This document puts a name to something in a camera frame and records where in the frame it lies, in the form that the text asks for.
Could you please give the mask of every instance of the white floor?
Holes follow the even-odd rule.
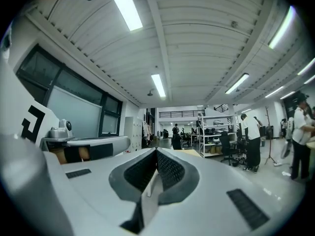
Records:
[[[160,144],[161,147],[169,148],[167,140]],[[280,158],[280,153],[284,146],[284,139],[272,140],[271,146],[271,156],[277,161]],[[259,165],[258,173],[245,172],[243,171],[243,165],[238,167],[233,167],[234,170],[238,171],[240,174],[248,178],[252,183],[256,184],[257,187],[262,188],[272,199],[275,199],[280,207],[285,207],[287,204],[292,202],[300,202],[305,193],[305,183],[303,180],[298,178],[297,180],[291,180],[290,176],[286,173],[290,173],[290,165],[293,158],[293,153],[291,153],[287,158],[283,160],[283,165],[275,167],[273,161],[266,159],[269,155],[269,144],[270,141],[267,140],[265,147],[260,147],[261,162]],[[217,160],[220,161],[222,156],[208,157],[204,160]],[[311,172],[314,172],[315,166],[315,153],[311,153]],[[158,209],[158,195],[163,191],[162,182],[158,176],[153,185],[152,196],[149,198],[147,195],[143,195],[143,216],[145,224],[153,218],[155,212]]]

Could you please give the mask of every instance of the fluorescent ceiling light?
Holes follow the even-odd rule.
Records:
[[[230,87],[228,91],[226,91],[226,94],[232,93],[241,83],[243,83],[250,75],[248,73],[244,73],[237,82],[234,83],[233,86]]]
[[[315,58],[312,59],[310,63],[308,63],[297,75],[301,75],[302,73],[306,72],[313,64],[315,63]]]
[[[242,111],[242,113],[247,112],[247,111],[249,111],[249,110],[252,110],[252,109],[251,109],[251,108],[249,108],[249,109],[247,109],[247,110]]]
[[[290,26],[291,22],[294,19],[294,15],[295,15],[295,9],[293,8],[293,6],[290,6],[289,11],[288,11],[282,25],[280,26],[276,35],[273,37],[273,39],[269,43],[269,47],[271,49],[274,49],[275,46],[278,44],[278,42],[281,40],[281,38],[284,36],[286,30],[288,29],[288,27]]]
[[[154,81],[154,84],[155,84],[156,87],[157,87],[159,96],[160,96],[160,97],[165,97],[165,92],[164,92],[163,84],[162,84],[161,77],[159,76],[159,74],[153,74],[153,75],[151,75],[151,77],[152,77],[152,79],[153,79],[153,81]]]
[[[315,79],[315,75],[312,76],[310,79],[308,79],[306,82],[304,82],[304,84],[307,84],[308,82],[311,82],[313,79]]]
[[[273,95],[274,93],[280,91],[281,89],[283,89],[284,87],[279,87],[277,90],[274,90],[272,93],[268,94],[267,96],[265,96],[265,98],[268,98],[269,96]]]
[[[133,0],[114,0],[130,31],[142,28]]]
[[[287,98],[288,96],[290,96],[290,95],[292,95],[292,94],[294,94],[294,93],[295,93],[295,91],[292,91],[291,93],[288,93],[287,95],[282,96],[282,97],[280,98],[280,100],[283,100],[284,98]]]

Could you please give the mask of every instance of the metal shelving unit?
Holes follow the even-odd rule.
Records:
[[[211,120],[211,119],[232,119],[232,123],[230,124],[223,124],[223,125],[208,125],[205,124],[205,121]],[[227,127],[227,126],[233,126],[233,132],[228,132],[228,135],[234,135],[233,141],[230,141],[231,144],[234,144],[237,142],[237,136],[236,136],[236,130],[237,130],[237,123],[238,123],[238,116],[237,115],[225,115],[225,116],[199,116],[198,117],[198,122],[200,123],[199,129],[202,129],[202,135],[200,134],[200,131],[198,131],[198,138],[199,138],[199,154],[205,158],[209,156],[215,156],[215,155],[221,155],[219,153],[206,153],[205,147],[206,146],[216,146],[214,143],[205,143],[205,138],[210,138],[210,137],[218,137],[221,136],[221,134],[216,134],[216,135],[205,135],[205,129],[207,128],[222,128],[222,127]]]

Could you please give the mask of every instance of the black logo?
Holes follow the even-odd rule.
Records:
[[[22,130],[21,137],[22,138],[27,138],[30,141],[32,141],[33,143],[36,143],[36,139],[37,139],[37,136],[38,136],[39,128],[41,126],[41,123],[43,122],[43,119],[45,117],[45,113],[41,112],[39,109],[37,109],[33,105],[30,107],[29,113],[31,113],[33,116],[37,117],[37,120],[36,120],[36,123],[35,123],[35,126],[34,126],[34,130],[33,130],[33,132],[29,131],[30,122],[28,120],[24,119],[23,122],[22,122],[22,126],[24,128]]]

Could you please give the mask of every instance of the cabinet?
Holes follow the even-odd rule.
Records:
[[[142,139],[142,120],[135,117],[125,118],[124,135],[130,139],[130,152],[141,149]]]

